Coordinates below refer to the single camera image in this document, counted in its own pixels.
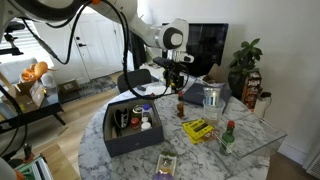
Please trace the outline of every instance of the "brown bottle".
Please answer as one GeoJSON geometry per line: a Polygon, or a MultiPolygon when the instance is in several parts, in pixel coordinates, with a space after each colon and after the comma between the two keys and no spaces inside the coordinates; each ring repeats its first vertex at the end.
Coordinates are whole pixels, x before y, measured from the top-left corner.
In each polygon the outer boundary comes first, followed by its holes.
{"type": "Polygon", "coordinates": [[[178,109],[178,114],[177,116],[182,118],[184,117],[184,102],[183,102],[183,92],[180,91],[178,93],[178,100],[179,100],[179,103],[177,104],[177,109],[178,109]]]}

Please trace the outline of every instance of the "green bottle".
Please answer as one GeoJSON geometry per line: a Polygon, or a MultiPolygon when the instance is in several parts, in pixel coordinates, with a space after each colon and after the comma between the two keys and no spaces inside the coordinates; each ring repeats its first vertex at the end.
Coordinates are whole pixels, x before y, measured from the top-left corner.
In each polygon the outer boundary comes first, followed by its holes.
{"type": "Polygon", "coordinates": [[[227,156],[229,154],[231,154],[232,152],[232,147],[234,144],[234,136],[233,136],[233,130],[235,127],[235,122],[232,120],[228,121],[228,125],[227,125],[227,131],[225,133],[222,134],[222,141],[224,143],[220,143],[221,147],[220,147],[220,153],[227,156]]]}

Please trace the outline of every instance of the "green leaves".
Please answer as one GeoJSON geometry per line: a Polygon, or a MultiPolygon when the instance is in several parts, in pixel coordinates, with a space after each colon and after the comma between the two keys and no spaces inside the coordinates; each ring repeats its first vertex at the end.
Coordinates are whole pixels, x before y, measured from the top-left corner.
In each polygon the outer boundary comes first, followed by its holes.
{"type": "Polygon", "coordinates": [[[253,40],[251,43],[244,41],[241,43],[241,50],[233,53],[233,60],[229,64],[232,73],[244,73],[255,68],[255,62],[260,61],[260,56],[263,55],[261,49],[255,47],[260,41],[260,38],[253,40]]]}

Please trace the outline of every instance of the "potted plant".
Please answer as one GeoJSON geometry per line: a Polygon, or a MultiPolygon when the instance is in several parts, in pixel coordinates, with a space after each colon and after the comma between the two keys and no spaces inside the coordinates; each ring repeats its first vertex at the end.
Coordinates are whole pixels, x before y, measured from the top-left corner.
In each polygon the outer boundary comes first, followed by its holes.
{"type": "Polygon", "coordinates": [[[244,41],[241,43],[242,49],[233,53],[233,60],[229,65],[228,83],[232,95],[238,99],[241,99],[248,72],[257,69],[255,63],[260,61],[260,56],[263,55],[261,49],[255,47],[259,41],[260,38],[253,40],[251,43],[244,41]]]}

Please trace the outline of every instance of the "table leg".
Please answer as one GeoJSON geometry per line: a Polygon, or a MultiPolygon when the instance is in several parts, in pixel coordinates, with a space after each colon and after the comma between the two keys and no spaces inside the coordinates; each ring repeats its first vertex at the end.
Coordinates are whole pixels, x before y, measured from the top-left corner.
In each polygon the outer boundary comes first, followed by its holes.
{"type": "Polygon", "coordinates": [[[66,123],[63,121],[63,119],[61,119],[61,117],[60,117],[57,113],[54,113],[53,115],[54,115],[54,117],[56,117],[56,119],[57,119],[62,125],[66,125],[66,123]]]}

